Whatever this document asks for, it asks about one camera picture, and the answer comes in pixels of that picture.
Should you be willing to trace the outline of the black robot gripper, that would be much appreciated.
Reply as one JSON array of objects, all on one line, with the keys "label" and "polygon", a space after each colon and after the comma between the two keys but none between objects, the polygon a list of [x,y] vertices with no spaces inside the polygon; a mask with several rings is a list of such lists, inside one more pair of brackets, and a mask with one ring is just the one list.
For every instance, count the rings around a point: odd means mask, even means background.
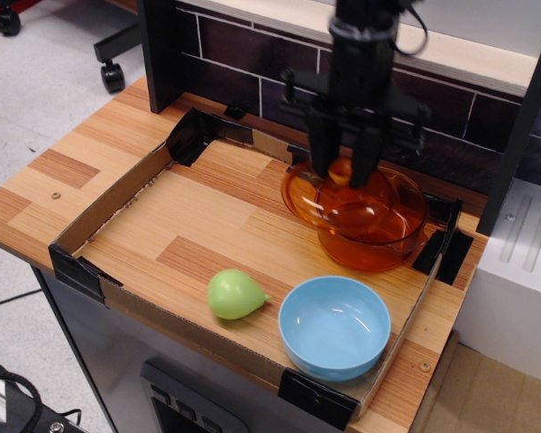
[{"label": "black robot gripper", "polygon": [[333,38],[326,72],[284,69],[282,111],[307,125],[313,170],[326,177],[339,157],[343,134],[355,136],[349,186],[361,188],[377,169],[382,147],[419,152],[431,111],[392,82],[400,52],[399,17],[411,1],[338,1],[328,30]]}]

